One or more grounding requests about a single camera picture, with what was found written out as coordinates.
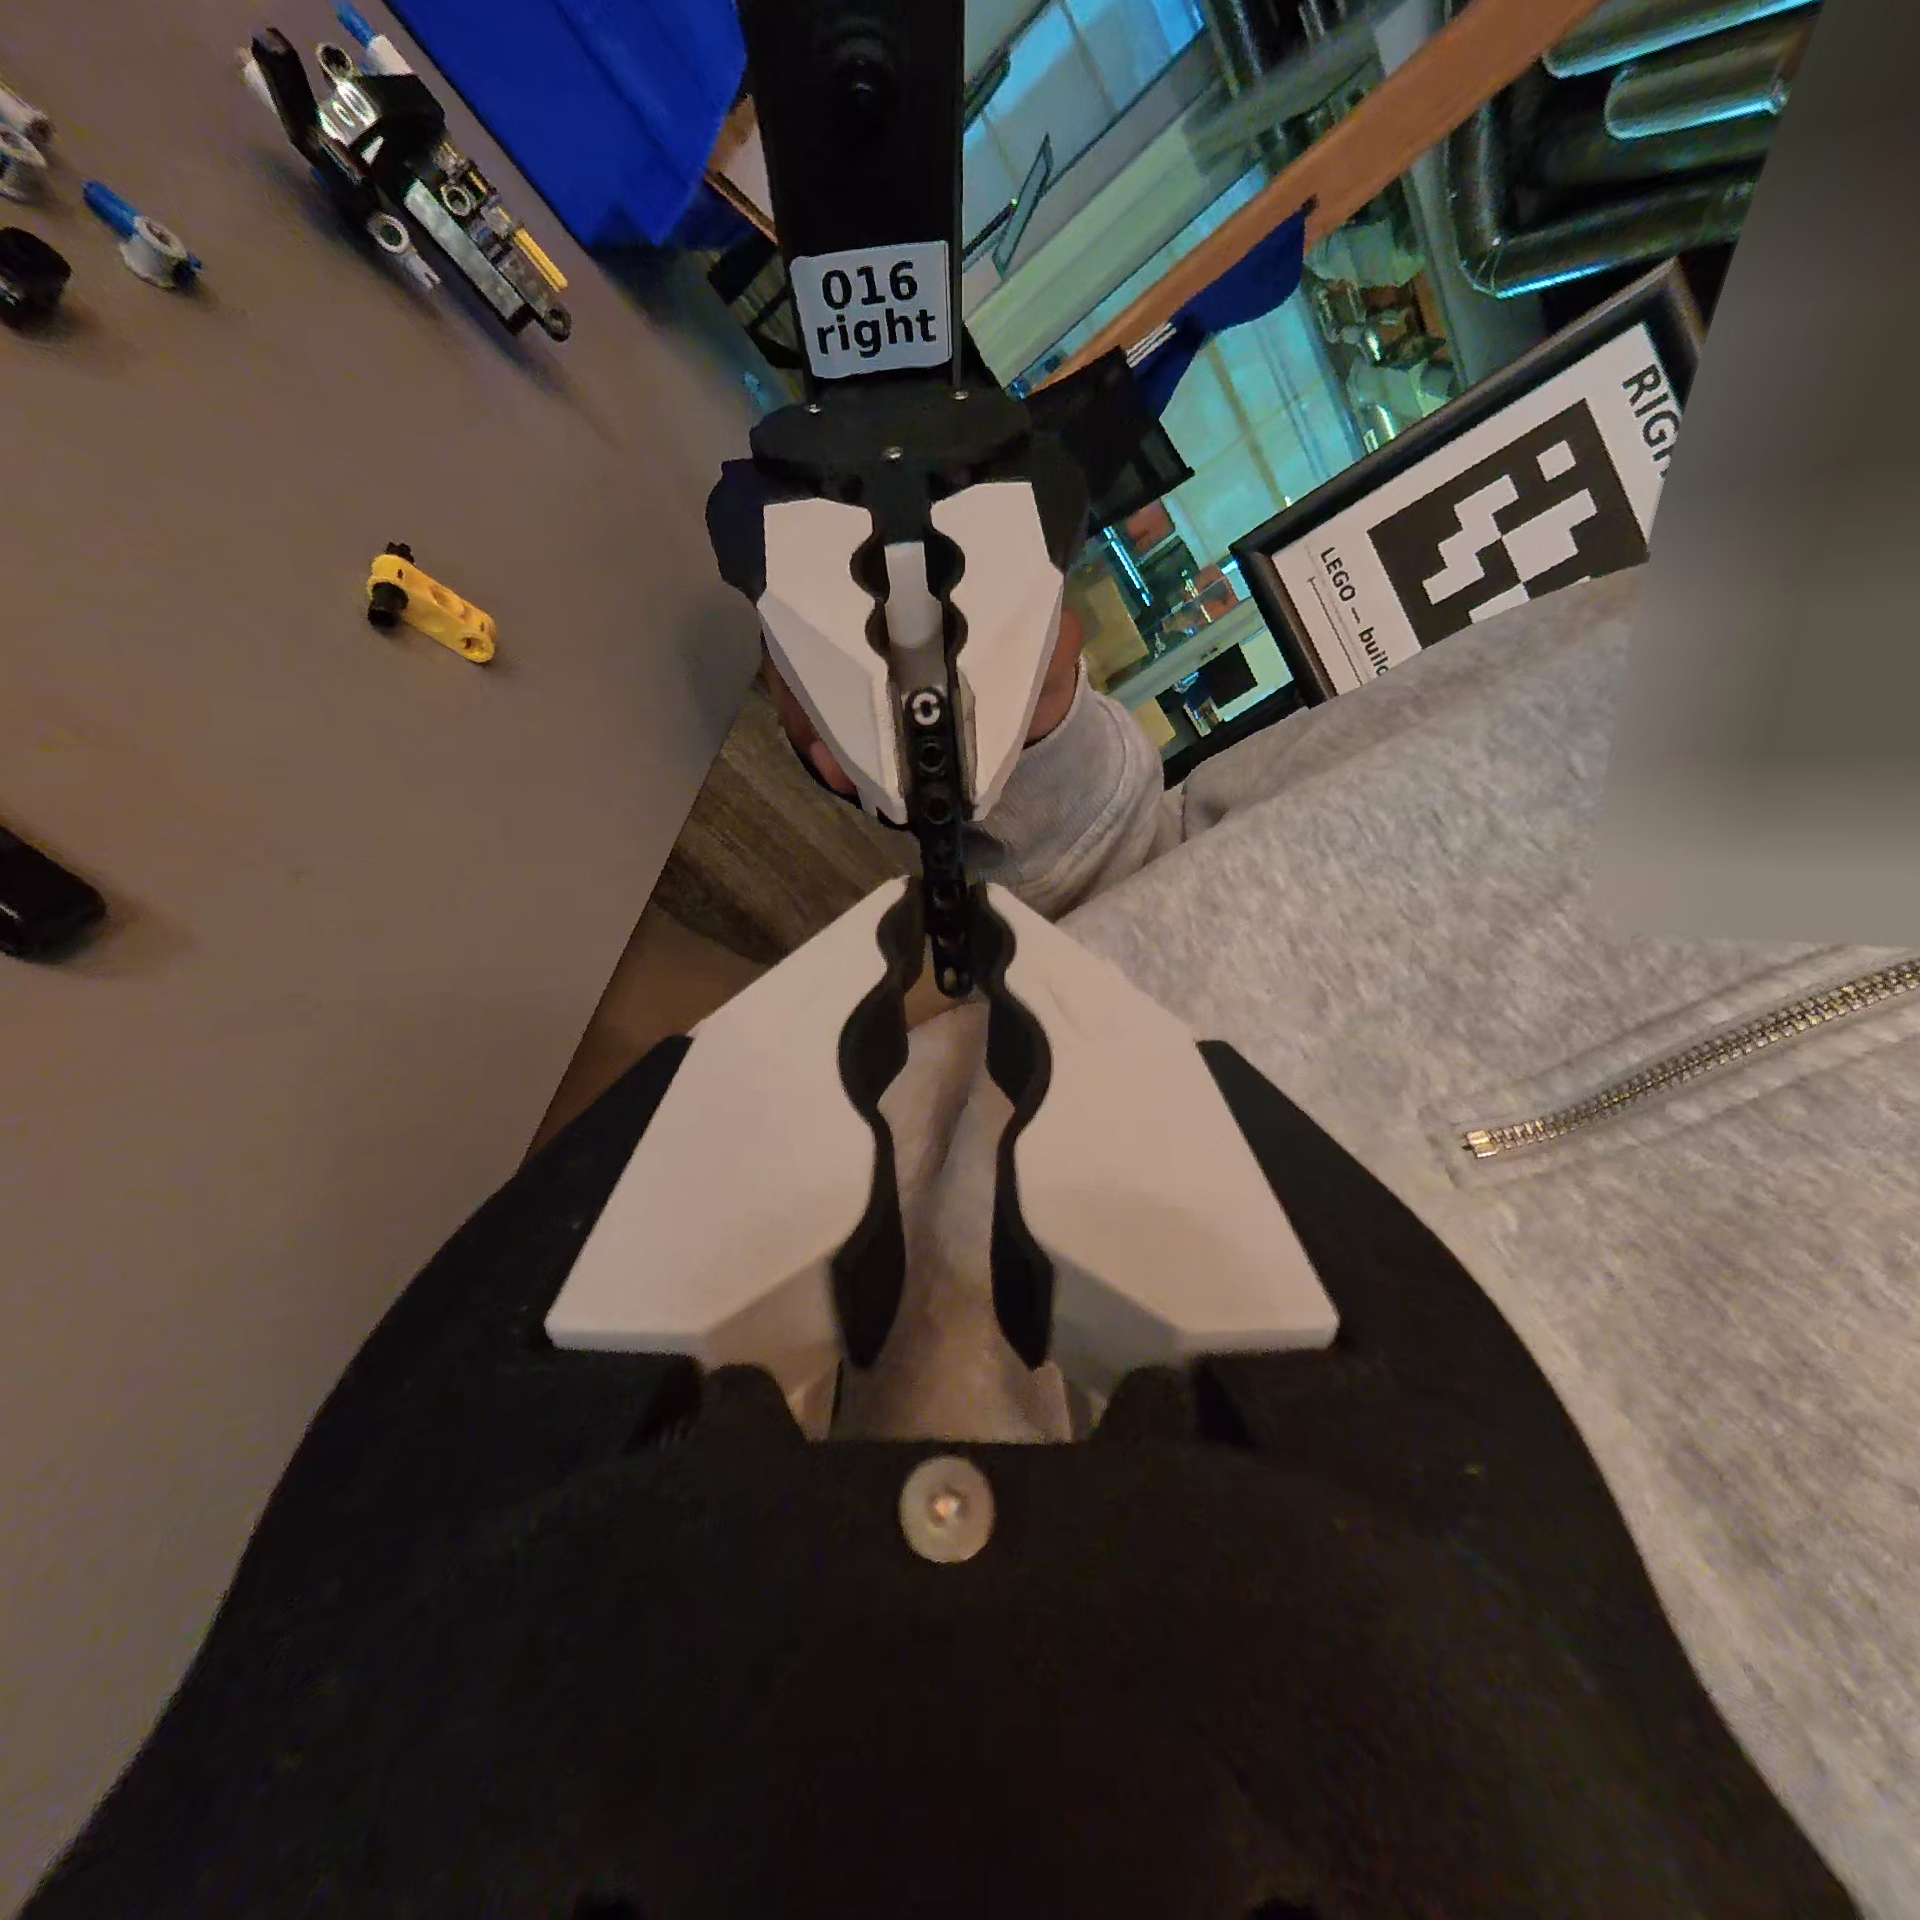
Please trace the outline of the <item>blue storage bin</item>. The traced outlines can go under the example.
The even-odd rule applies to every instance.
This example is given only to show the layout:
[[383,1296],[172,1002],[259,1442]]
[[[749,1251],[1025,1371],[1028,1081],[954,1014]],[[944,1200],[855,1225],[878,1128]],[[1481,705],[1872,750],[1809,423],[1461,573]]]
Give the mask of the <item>blue storage bin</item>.
[[722,252],[709,160],[746,76],[735,3],[395,3],[590,253]]

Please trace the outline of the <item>person's right forearm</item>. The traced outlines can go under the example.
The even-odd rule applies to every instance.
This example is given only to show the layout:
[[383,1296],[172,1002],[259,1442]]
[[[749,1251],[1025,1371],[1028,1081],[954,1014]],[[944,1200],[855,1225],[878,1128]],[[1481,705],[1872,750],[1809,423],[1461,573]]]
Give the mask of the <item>person's right forearm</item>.
[[1054,922],[1186,840],[1186,797],[1139,719],[1083,668],[1059,721],[1022,750],[972,828],[974,876]]

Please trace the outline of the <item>blue and white lego pin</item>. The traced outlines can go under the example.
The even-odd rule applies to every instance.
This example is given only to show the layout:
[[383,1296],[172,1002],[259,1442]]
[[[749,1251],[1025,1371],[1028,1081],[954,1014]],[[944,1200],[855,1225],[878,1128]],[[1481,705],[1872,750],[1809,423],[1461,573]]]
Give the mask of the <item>blue and white lego pin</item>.
[[171,230],[100,180],[83,180],[83,207],[111,230],[122,264],[142,281],[181,291],[202,279],[202,261]]

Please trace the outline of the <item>shiny metal pipes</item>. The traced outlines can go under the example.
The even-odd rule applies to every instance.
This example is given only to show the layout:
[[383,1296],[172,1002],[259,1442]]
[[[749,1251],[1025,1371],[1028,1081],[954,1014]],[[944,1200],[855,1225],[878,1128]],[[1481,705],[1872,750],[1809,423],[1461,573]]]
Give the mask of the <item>shiny metal pipes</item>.
[[1817,16],[1598,4],[1449,133],[1463,277],[1510,302],[1733,244]]

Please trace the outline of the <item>person's right hand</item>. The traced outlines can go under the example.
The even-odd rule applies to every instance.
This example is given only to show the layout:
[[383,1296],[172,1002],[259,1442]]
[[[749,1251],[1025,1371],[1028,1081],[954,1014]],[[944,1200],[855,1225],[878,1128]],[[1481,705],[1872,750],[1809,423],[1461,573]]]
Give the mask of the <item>person's right hand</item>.
[[[1045,668],[1028,739],[1022,745],[1024,756],[1039,750],[1040,742],[1057,731],[1066,712],[1073,708],[1076,692],[1085,680],[1083,645],[1083,622],[1076,613],[1076,605],[1064,601],[1054,633],[1054,650]],[[762,654],[766,659],[760,680],[777,705],[783,729],[786,731],[795,752],[802,758],[804,769],[833,794],[847,798],[847,804],[863,805],[855,779],[840,768],[837,758],[833,758],[831,743],[814,726],[814,719],[804,709],[800,694],[795,694],[795,689],[783,680],[783,663],[772,653],[772,640],[768,639],[766,629]]]

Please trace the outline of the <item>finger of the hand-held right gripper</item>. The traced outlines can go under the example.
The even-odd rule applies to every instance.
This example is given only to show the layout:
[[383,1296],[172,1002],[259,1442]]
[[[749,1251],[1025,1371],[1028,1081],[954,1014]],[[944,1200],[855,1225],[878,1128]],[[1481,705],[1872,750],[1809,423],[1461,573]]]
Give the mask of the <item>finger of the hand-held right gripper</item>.
[[852,503],[802,498],[762,507],[766,589],[755,601],[783,683],[808,714],[858,804],[908,823],[889,663],[869,626],[878,596],[856,573],[876,519]]
[[962,622],[954,668],[975,817],[998,805],[1020,763],[1053,664],[1064,572],[1045,542],[1028,481],[975,483],[933,505],[960,555],[948,605]]

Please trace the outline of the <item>black lego beam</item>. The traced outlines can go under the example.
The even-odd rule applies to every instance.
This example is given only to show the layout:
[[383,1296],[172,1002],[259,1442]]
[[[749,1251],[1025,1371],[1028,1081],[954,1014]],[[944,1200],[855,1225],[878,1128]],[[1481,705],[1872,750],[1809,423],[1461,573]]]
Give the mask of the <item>black lego beam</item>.
[[900,702],[908,830],[921,852],[923,926],[939,994],[974,994],[978,900],[969,871],[972,804],[949,692],[923,683]]

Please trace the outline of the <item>black lego block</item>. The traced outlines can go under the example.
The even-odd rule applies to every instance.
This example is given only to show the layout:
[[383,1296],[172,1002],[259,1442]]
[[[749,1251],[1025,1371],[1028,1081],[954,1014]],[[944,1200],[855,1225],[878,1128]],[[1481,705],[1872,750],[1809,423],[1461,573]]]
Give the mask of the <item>black lego block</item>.
[[65,962],[107,921],[107,904],[83,877],[21,835],[2,828],[2,955]]

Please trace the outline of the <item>framed marker sign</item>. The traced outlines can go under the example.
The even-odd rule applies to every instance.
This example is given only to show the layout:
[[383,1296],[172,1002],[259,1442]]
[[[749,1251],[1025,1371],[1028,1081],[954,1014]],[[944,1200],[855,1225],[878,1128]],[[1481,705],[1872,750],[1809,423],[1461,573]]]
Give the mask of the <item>framed marker sign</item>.
[[1236,540],[1303,700],[1640,567],[1702,344],[1669,261]]

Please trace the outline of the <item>black and yellow lego assembly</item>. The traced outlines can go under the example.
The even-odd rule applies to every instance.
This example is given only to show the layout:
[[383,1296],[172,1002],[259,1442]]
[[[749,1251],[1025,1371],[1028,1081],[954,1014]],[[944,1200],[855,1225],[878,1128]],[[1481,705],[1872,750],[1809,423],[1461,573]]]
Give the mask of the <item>black and yellow lego assembly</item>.
[[323,85],[277,29],[240,60],[323,195],[425,291],[448,275],[510,335],[568,342],[568,277],[453,140],[440,97],[357,8],[340,4],[337,21],[344,41],[317,45]]

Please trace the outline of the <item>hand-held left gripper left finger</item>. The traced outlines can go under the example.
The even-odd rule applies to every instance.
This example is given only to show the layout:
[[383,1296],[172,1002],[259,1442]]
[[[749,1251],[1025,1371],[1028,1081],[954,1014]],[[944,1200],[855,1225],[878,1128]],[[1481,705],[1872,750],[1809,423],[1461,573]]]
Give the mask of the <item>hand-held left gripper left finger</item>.
[[900,1311],[880,1099],[918,975],[921,895],[889,880],[660,1047],[668,1088],[548,1311],[556,1348],[754,1365],[796,1418],[833,1415]]

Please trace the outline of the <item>yellow lego beam piece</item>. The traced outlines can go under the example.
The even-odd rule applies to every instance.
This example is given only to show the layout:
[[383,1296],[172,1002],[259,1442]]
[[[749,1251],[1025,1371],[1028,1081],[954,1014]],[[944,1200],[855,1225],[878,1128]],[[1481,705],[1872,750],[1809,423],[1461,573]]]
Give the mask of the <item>yellow lego beam piece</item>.
[[421,570],[413,550],[397,540],[369,567],[366,619],[379,632],[411,629],[473,664],[496,659],[493,614]]

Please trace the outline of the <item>grey zip hoodie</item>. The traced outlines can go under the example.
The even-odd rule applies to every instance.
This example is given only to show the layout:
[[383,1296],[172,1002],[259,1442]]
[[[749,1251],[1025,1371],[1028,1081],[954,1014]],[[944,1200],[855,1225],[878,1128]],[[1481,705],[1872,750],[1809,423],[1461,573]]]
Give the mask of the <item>grey zip hoodie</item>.
[[1069,911],[1261,1082],[1333,1350],[1045,1469],[849,1915],[1916,1915],[1916,951],[1612,927],[1633,573],[1184,787]]

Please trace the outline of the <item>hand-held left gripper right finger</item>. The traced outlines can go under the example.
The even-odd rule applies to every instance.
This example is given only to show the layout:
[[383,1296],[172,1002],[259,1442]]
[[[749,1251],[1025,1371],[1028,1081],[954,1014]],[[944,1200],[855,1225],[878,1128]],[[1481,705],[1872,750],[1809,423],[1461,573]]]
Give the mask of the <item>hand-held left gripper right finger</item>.
[[990,1276],[1016,1356],[1090,1418],[1140,1371],[1327,1350],[1339,1313],[1188,1024],[1010,890],[978,895]]

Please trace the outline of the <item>small black lego piece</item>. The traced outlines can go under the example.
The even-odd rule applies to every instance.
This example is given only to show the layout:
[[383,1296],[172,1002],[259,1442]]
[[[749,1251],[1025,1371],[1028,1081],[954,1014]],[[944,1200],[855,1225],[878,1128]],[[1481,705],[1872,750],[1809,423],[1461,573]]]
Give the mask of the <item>small black lego piece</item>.
[[0,230],[2,323],[40,326],[52,317],[71,284],[71,264],[27,226]]

